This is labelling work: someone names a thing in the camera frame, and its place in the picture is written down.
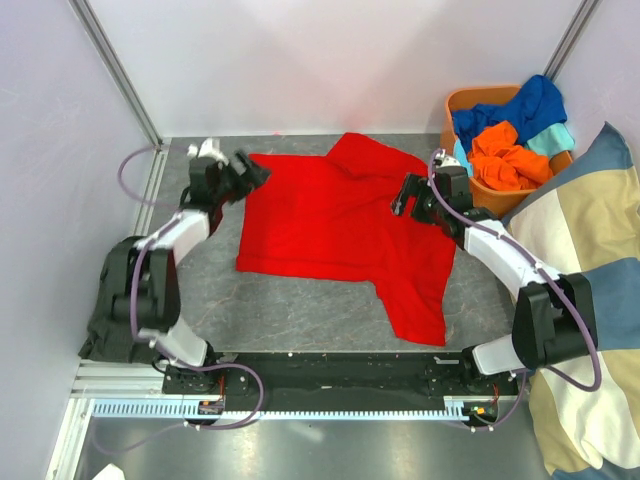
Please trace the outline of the red t shirt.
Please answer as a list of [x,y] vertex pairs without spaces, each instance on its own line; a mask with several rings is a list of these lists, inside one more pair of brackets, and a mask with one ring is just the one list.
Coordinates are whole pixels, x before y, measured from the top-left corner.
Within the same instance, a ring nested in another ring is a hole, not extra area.
[[391,209],[407,174],[426,175],[421,159],[358,133],[326,155],[250,158],[271,175],[246,199],[237,271],[370,282],[397,337],[445,345],[456,245]]

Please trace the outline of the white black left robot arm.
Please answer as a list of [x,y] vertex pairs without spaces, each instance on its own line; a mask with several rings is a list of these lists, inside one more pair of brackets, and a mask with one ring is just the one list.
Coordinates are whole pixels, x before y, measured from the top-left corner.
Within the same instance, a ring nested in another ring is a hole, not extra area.
[[163,355],[185,368],[185,382],[208,393],[219,382],[213,347],[182,317],[177,267],[208,240],[223,219],[223,207],[265,185],[271,170],[238,150],[192,145],[188,185],[170,219],[145,237],[123,240],[106,258],[101,281],[102,317],[125,324],[134,347]]

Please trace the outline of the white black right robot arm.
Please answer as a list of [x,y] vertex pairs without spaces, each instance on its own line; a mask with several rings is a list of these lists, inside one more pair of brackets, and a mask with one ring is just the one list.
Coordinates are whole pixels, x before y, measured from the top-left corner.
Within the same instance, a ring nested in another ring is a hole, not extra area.
[[598,390],[602,369],[589,280],[546,265],[506,230],[497,216],[473,203],[469,178],[460,166],[409,173],[391,204],[446,236],[479,260],[516,300],[510,334],[463,350],[458,381],[477,394],[498,374],[550,370],[586,392]]

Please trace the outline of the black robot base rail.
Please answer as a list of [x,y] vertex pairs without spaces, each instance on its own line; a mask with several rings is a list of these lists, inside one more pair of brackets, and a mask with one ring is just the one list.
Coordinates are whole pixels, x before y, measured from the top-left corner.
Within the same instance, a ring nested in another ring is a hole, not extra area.
[[373,388],[431,398],[518,393],[516,381],[507,373],[472,376],[459,352],[242,352],[225,354],[219,362],[253,369],[269,392],[283,388]]

